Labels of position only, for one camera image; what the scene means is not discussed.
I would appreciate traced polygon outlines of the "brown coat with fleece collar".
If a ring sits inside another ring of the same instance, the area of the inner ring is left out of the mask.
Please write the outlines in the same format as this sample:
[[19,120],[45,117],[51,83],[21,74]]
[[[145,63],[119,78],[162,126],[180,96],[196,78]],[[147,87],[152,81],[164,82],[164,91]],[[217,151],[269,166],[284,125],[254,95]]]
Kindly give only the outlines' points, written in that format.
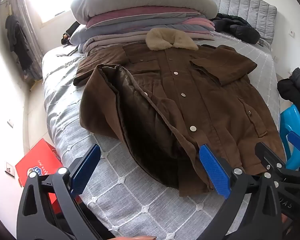
[[212,189],[199,160],[202,145],[257,175],[264,171],[258,142],[285,158],[270,110],[249,80],[265,62],[226,45],[99,49],[79,63],[74,78],[84,87],[81,126],[119,139],[147,174],[181,196]]

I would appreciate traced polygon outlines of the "blue plastic stool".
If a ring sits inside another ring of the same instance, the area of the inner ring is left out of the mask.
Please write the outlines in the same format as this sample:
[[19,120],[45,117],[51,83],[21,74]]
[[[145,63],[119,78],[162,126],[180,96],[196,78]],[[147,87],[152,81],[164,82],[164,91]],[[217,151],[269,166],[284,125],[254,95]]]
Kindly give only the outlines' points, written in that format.
[[300,168],[300,113],[291,105],[280,114],[280,138],[286,154],[286,168]]

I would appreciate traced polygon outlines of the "red cardboard box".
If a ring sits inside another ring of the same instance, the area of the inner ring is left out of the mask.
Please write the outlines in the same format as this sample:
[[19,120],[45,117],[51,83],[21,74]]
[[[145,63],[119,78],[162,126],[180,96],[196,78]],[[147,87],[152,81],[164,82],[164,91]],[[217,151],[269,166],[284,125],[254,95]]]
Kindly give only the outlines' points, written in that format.
[[62,167],[61,160],[54,146],[45,139],[40,139],[27,154],[15,165],[19,184],[24,187],[31,172],[39,176],[50,175]]

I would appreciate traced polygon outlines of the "black jacket on stool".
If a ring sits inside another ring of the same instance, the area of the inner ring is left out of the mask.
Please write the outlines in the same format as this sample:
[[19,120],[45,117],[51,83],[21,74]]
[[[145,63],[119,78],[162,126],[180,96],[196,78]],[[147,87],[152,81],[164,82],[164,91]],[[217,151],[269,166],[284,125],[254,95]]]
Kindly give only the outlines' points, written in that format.
[[277,83],[281,98],[292,102],[300,113],[300,68],[293,70],[291,76]]

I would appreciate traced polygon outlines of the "grey checked bed cover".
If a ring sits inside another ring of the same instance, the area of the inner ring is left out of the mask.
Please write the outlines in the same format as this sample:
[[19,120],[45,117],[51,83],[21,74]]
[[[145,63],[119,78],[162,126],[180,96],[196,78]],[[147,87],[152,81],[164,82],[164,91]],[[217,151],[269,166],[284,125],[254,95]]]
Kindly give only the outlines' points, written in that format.
[[[280,100],[273,58],[269,51],[218,35],[213,41],[199,41],[198,47],[226,45],[255,60],[266,60],[249,74],[251,84],[267,104],[279,131]],[[93,133],[81,126],[83,86],[75,86],[79,63],[92,52],[115,45],[89,44],[87,53],[74,46],[57,47],[43,57],[44,104],[49,134],[64,166],[83,156],[97,144],[101,159],[81,199],[115,236],[153,235],[157,239],[196,239],[224,202],[214,189],[181,196],[147,174],[119,139]]]

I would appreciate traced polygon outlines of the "grey quilted headboard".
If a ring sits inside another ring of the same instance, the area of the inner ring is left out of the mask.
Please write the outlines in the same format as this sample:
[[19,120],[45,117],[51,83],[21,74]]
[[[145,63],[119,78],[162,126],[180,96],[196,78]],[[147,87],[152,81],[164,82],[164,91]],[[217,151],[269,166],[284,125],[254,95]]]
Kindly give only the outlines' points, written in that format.
[[239,16],[255,28],[261,38],[272,44],[275,34],[277,8],[263,0],[213,0],[218,12]]

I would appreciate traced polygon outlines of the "black jacket on bed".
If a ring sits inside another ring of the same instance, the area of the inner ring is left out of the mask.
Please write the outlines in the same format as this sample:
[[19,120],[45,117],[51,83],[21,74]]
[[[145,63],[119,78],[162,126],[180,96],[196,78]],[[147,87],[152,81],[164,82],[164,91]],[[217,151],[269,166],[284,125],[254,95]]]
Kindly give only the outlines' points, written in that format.
[[259,32],[239,16],[218,13],[210,21],[215,25],[216,32],[228,33],[243,42],[257,44],[261,38]]

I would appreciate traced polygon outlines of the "stack of folded quilts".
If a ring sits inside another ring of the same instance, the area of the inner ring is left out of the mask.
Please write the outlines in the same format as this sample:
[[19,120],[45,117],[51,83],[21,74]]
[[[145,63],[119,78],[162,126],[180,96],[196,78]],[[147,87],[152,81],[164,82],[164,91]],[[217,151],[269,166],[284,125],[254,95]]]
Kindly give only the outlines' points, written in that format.
[[215,25],[200,12],[179,7],[135,7],[96,15],[80,24],[70,35],[70,43],[83,48],[95,36],[117,35],[152,28],[172,28],[189,33],[211,35]]

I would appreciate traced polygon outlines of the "grey window curtain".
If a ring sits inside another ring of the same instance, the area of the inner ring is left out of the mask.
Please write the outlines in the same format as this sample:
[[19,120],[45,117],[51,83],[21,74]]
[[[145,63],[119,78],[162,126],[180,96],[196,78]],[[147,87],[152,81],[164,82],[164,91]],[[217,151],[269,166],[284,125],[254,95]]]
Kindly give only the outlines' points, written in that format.
[[25,73],[34,80],[40,80],[42,79],[43,51],[39,46],[38,37],[30,18],[29,7],[26,4],[26,0],[8,1],[12,6],[12,14],[20,23],[25,36],[26,46],[30,53],[30,59],[32,60],[32,63],[29,68],[25,70]]

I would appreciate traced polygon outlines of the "dark clothes hanging on wall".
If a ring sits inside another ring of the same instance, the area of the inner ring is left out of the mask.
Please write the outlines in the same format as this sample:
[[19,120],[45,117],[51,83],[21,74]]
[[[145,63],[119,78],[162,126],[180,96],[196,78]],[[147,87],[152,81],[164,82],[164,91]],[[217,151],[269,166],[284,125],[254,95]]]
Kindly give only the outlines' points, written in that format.
[[15,52],[22,70],[27,72],[33,64],[33,60],[29,53],[25,34],[19,21],[14,15],[8,15],[5,22],[5,28],[7,30],[10,51]]

